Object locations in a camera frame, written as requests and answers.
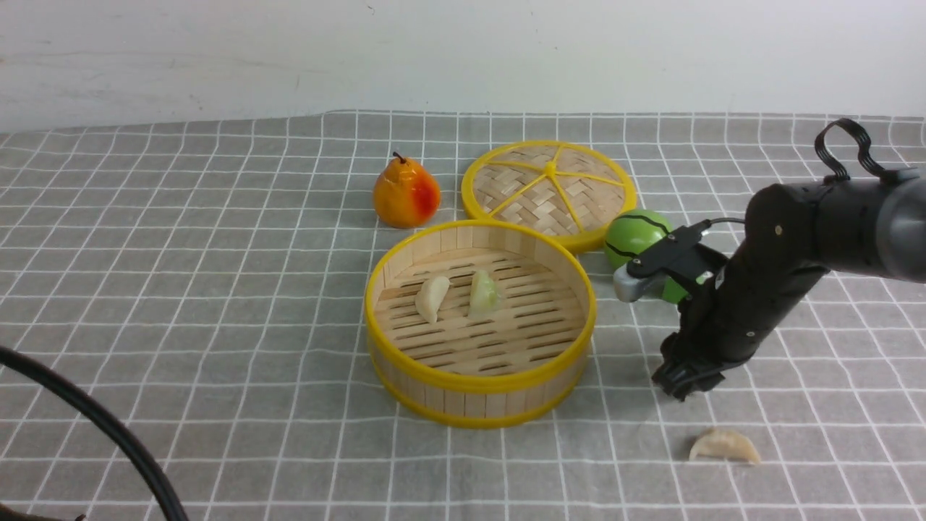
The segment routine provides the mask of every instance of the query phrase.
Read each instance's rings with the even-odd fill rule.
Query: black cable
[[[164,517],[168,521],[189,521],[186,512],[183,511],[180,498],[177,497],[177,492],[170,485],[170,481],[168,481],[164,471],[155,461],[154,456],[148,452],[142,442],[125,425],[100,405],[99,402],[61,375],[10,348],[0,346],[0,364],[55,393],[60,399],[66,401],[71,407],[86,416],[109,439],[112,439],[129,458],[135,470],[142,475],[142,479],[154,494],[157,504],[160,505],[161,511],[164,513]]]
[[[78,515],[74,521],[84,521],[86,515]],[[0,504],[0,521],[61,521],[60,518],[45,517],[44,515],[22,514]]]
[[[717,219],[710,219],[708,223],[713,226],[714,224],[720,224],[721,222],[734,222],[736,224],[746,224],[746,221],[738,217],[718,217]]]

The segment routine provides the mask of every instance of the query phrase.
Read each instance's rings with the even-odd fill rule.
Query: bamboo steamer lid
[[[467,169],[461,191],[471,219],[531,228],[573,254],[601,248],[611,222],[636,208],[636,189],[620,165],[559,141],[489,151]]]

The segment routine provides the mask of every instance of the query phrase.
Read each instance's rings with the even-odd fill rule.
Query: dumpling
[[[497,310],[500,301],[498,286],[489,273],[476,270],[469,290],[469,318],[481,318]]]
[[[734,430],[717,428],[710,428],[698,437],[688,454],[688,459],[693,460],[698,456],[746,460],[751,464],[762,462],[749,438]]]
[[[450,279],[442,275],[428,279],[421,285],[421,290],[415,296],[415,310],[428,323],[437,323],[437,311],[441,309],[448,289]]]

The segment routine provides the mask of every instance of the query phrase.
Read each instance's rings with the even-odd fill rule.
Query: bamboo steamer
[[[467,317],[476,270],[503,296]],[[415,309],[421,284],[451,281],[429,324]],[[557,241],[498,221],[425,229],[392,248],[367,286],[368,348],[384,386],[412,411],[468,428],[532,420],[565,399],[582,375],[596,306],[587,274]]]
[[[620,165],[559,141],[489,151],[467,169],[460,191],[470,218],[531,228],[573,254],[604,246],[614,218],[636,208],[636,189]]]

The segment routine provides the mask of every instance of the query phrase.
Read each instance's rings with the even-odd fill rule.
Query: yellow spoke
[[[563,146],[562,146],[562,145],[558,146],[558,147],[557,147],[557,153],[553,155],[553,158],[552,158],[552,159],[550,159],[550,162],[553,163],[553,168],[556,168],[556,167],[557,167],[557,164],[559,164],[559,154],[560,154],[562,151],[563,151]]]
[[[563,177],[584,177],[585,179],[591,179],[592,181],[597,181],[599,183],[613,184],[615,186],[624,186],[624,183],[620,181],[615,181],[613,179],[608,179],[606,177],[599,177],[591,173],[557,172],[557,175],[562,175]]]
[[[559,196],[562,197],[563,202],[566,204],[566,208],[569,210],[569,215],[572,216],[572,220],[576,222],[576,226],[579,226],[579,233],[585,231],[585,228],[582,227],[582,222],[579,221],[579,216],[576,215],[576,211],[572,209],[572,205],[569,203],[569,199],[566,197],[566,191],[563,190],[563,187],[559,185],[556,177],[551,177],[550,181],[553,183],[553,187],[556,188],[559,192]]]
[[[526,168],[536,172],[541,172],[544,169],[544,167],[538,167],[537,165],[531,165],[531,163],[522,163],[520,161],[487,161],[485,164],[498,165],[500,167]]]
[[[511,201],[517,199],[518,197],[521,196],[521,194],[523,194],[524,192],[527,192],[528,190],[531,189],[532,186],[540,183],[544,179],[546,179],[545,175],[538,175],[537,177],[535,177],[532,181],[522,186],[517,192],[515,192],[514,194],[511,194],[511,197],[505,199],[504,201],[501,202],[501,204],[499,204],[492,211],[490,211],[489,217],[495,216],[495,214],[498,213],[502,208],[511,204]]]

